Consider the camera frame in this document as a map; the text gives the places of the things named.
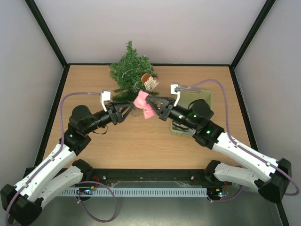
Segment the pink fabric bow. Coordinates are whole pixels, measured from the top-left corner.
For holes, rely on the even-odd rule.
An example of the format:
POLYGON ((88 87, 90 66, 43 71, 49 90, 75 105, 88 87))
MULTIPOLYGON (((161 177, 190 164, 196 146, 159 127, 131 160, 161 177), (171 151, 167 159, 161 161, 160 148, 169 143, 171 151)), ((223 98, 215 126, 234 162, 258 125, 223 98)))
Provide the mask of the pink fabric bow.
POLYGON ((155 111, 146 102, 146 97, 148 95, 149 94, 147 92, 140 90, 136 99, 133 101, 136 108, 143 110, 143 115, 144 115, 145 119, 149 119, 149 118, 152 118, 153 116, 155 116, 155 111))

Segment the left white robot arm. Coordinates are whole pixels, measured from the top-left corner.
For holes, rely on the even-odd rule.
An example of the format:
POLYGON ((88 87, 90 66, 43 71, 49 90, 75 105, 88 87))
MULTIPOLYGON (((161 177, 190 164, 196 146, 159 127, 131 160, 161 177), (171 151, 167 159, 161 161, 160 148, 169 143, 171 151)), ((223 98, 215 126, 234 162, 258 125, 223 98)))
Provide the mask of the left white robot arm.
POLYGON ((76 157, 90 143, 89 133, 109 123, 122 123, 134 108, 130 102, 110 102, 105 109, 92 114, 85 105, 76 106, 69 118, 68 129, 59 143, 31 173, 14 186, 5 185, 0 191, 6 217, 28 226, 42 210, 65 189, 88 180, 92 166, 76 157))

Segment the green perforated plastic basket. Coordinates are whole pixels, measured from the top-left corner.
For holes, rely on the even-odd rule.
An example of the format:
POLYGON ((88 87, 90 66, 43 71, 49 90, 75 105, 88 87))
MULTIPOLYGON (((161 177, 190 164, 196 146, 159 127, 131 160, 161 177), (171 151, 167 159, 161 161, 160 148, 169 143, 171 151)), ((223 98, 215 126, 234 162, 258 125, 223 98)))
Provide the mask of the green perforated plastic basket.
MULTIPOLYGON (((193 88, 192 90, 181 91, 181 96, 177 106, 181 106, 189 110, 188 118, 192 122, 200 122, 202 119, 213 116, 212 92, 205 89, 193 88)), ((189 128, 179 121, 171 122, 171 134, 181 137, 192 137, 195 133, 195 128, 189 128)))

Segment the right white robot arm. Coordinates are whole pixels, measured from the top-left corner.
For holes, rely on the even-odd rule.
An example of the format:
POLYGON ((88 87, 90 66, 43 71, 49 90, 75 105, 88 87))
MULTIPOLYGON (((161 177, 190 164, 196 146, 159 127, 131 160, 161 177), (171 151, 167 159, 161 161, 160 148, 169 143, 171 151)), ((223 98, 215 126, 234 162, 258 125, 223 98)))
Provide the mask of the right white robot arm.
POLYGON ((146 103, 161 120, 170 118, 194 130, 192 137, 199 145, 242 165, 241 168, 232 167, 212 160, 205 169, 208 183, 232 182, 258 192, 270 202, 282 201, 292 175, 292 165, 287 159, 268 157, 234 139, 224 128, 211 121, 214 113, 203 99, 193 101, 189 108, 176 105, 175 99, 169 97, 146 97, 146 103))

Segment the small green christmas tree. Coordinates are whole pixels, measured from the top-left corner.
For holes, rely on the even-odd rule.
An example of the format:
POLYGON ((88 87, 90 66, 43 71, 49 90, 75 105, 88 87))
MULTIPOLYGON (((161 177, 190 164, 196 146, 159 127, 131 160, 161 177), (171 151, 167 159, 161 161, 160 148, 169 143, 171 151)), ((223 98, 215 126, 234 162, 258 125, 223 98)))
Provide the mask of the small green christmas tree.
POLYGON ((153 78, 158 75, 154 72, 153 65, 147 56, 138 54, 132 47, 132 41, 126 45, 126 52, 117 63, 109 65, 110 76, 116 81, 118 87, 113 91, 113 101, 134 101, 139 91, 145 91, 141 78, 144 74, 150 74, 153 78))

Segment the clear plastic battery box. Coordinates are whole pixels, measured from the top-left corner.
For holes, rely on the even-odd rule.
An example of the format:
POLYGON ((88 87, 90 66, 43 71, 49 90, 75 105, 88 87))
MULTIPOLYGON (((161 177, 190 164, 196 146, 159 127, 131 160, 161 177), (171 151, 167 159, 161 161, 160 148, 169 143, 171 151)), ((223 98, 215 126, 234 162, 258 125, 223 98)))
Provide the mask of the clear plastic battery box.
POLYGON ((139 113, 139 110, 138 109, 134 109, 133 110, 133 116, 136 118, 136 117, 139 117, 140 113, 139 113))

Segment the brown round doll ornament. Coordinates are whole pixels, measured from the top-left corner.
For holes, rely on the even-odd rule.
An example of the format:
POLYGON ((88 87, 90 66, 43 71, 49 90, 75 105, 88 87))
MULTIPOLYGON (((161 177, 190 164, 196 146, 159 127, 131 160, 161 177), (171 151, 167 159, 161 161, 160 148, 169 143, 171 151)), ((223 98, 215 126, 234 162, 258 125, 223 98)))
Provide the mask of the brown round doll ornament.
POLYGON ((159 84, 159 80, 157 77, 153 77, 151 74, 149 73, 145 73, 142 77, 141 77, 141 82, 144 85, 145 89, 147 91, 153 91, 159 84))

